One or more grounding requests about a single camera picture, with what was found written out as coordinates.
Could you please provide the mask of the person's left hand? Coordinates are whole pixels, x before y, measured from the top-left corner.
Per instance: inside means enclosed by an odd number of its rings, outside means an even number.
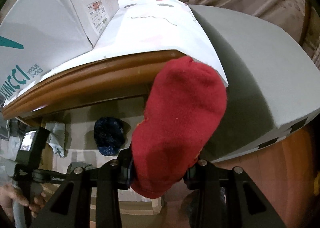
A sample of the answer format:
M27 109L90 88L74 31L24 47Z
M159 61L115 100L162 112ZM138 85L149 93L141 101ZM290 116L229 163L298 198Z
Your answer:
M22 192L14 188L11 184L5 184L1 186L1 207L5 214L11 221L14 221L13 214L13 202L16 201L24 207L28 207L31 210L33 217L36 217L41 209L46 204L46 195L42 192L40 195L36 195L31 203L23 196Z

